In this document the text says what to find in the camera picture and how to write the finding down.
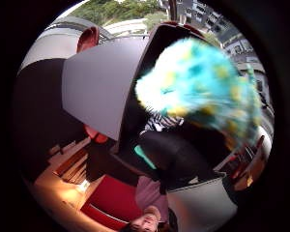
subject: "dark hair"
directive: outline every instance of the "dark hair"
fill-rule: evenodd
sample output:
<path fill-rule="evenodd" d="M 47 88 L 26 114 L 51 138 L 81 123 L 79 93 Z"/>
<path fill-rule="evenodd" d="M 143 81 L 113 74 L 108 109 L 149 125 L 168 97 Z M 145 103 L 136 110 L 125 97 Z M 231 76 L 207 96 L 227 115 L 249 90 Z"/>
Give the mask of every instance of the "dark hair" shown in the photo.
<path fill-rule="evenodd" d="M 169 223 L 160 222 L 158 224 L 158 232 L 178 232 L 177 218 L 175 213 L 168 208 Z M 131 223 L 126 224 L 119 232 L 133 232 Z"/>
<path fill-rule="evenodd" d="M 119 232 L 135 232 L 135 230 L 132 230 L 131 223 L 128 223 Z M 158 224 L 158 232 L 177 232 L 177 230 L 174 230 L 168 223 L 160 222 Z"/>

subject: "green foliage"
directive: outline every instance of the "green foliage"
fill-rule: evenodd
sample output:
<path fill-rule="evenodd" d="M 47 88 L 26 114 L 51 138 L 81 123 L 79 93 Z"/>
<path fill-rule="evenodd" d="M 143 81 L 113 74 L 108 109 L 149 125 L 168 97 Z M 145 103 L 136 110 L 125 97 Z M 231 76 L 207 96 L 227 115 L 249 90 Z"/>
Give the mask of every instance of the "green foliage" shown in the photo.
<path fill-rule="evenodd" d="M 164 12 L 155 12 L 153 14 L 146 14 L 144 17 L 147 18 L 147 20 L 144 21 L 144 24 L 147 26 L 148 31 L 151 31 L 153 27 L 158 23 L 167 20 L 167 15 Z"/>
<path fill-rule="evenodd" d="M 208 32 L 203 33 L 203 36 L 208 43 L 220 48 L 220 41 L 217 39 L 215 34 Z"/>
<path fill-rule="evenodd" d="M 87 19 L 98 25 L 104 25 L 105 23 L 143 18 L 145 15 L 159 10 L 157 0 L 125 0 L 122 3 L 114 0 L 91 0 L 69 15 Z"/>

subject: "sky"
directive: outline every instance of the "sky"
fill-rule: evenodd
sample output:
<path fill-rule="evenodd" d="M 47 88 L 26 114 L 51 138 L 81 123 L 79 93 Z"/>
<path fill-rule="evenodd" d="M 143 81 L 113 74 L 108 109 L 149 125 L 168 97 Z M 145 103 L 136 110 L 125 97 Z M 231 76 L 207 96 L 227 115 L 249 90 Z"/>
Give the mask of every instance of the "sky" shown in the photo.
<path fill-rule="evenodd" d="M 80 7 L 81 5 L 85 4 L 88 1 L 89 0 L 84 0 L 80 3 L 77 3 L 76 5 L 72 6 L 71 8 L 68 8 L 66 11 L 64 11 L 62 14 L 60 14 L 57 18 L 67 16 L 69 13 L 71 13 L 72 11 L 74 11 L 75 9 L 77 9 L 78 7 Z"/>

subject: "gray panel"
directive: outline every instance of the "gray panel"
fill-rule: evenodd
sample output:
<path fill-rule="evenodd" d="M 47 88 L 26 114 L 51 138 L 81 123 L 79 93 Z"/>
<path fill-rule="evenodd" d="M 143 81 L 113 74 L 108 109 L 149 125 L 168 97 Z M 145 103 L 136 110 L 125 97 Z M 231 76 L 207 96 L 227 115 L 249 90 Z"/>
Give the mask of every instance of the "gray panel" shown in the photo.
<path fill-rule="evenodd" d="M 228 197 L 222 178 L 167 193 L 179 231 L 212 232 L 231 219 L 237 206 Z"/>
<path fill-rule="evenodd" d="M 91 128 L 118 140 L 131 82 L 148 39 L 103 43 L 66 60 L 63 108 Z"/>

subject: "person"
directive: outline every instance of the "person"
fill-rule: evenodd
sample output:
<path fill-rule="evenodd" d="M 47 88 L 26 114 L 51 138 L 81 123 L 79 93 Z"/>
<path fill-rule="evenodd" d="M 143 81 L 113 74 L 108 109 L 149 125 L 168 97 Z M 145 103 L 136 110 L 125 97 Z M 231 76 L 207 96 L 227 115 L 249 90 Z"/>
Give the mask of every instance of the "person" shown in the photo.
<path fill-rule="evenodd" d="M 176 216 L 168 207 L 166 191 L 160 181 L 140 176 L 136 187 L 135 201 L 143 211 L 143 215 L 130 221 L 119 230 L 120 232 L 178 231 Z"/>

